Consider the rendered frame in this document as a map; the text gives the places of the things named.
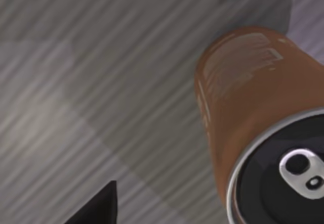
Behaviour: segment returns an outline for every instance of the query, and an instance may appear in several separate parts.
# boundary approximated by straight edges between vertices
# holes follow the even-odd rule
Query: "can lid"
[[[262,143],[240,171],[236,202],[247,224],[324,223],[324,116]]]

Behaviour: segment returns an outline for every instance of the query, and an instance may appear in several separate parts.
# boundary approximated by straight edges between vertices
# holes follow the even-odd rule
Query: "silver pull tab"
[[[312,151],[290,151],[281,159],[279,172],[301,196],[311,200],[324,197],[324,162]]]

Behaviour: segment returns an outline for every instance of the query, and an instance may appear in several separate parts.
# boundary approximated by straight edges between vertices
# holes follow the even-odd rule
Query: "gray surface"
[[[119,223],[226,223],[193,92],[196,60],[248,24],[288,30],[320,57],[321,15],[309,23],[317,30],[303,27],[314,3],[0,0],[0,112],[13,122],[0,125],[1,223],[63,223],[112,179]]]

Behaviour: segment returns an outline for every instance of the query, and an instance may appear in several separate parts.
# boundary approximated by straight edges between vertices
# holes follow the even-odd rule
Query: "silver rim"
[[[237,160],[233,171],[230,175],[227,192],[226,192],[226,210],[227,210],[227,217],[230,224],[237,224],[235,222],[235,217],[233,216],[232,208],[232,194],[233,189],[235,187],[236,177],[238,176],[239,171],[242,168],[243,163],[248,158],[248,156],[251,155],[251,153],[261,144],[263,143],[267,138],[269,138],[271,135],[276,133],[277,131],[281,130],[282,128],[288,126],[289,124],[292,124],[298,120],[308,118],[315,115],[324,114],[324,107],[306,110],[299,112],[297,114],[291,115],[281,121],[279,121],[277,124],[271,126],[267,130],[265,130],[263,133],[261,133],[258,137],[256,137],[249,146],[244,150],[244,152],[241,154],[239,159]]]

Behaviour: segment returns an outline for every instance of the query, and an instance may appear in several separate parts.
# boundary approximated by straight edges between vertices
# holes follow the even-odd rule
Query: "orange can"
[[[231,224],[323,223],[323,87],[324,67],[268,28],[203,53],[195,92]]]

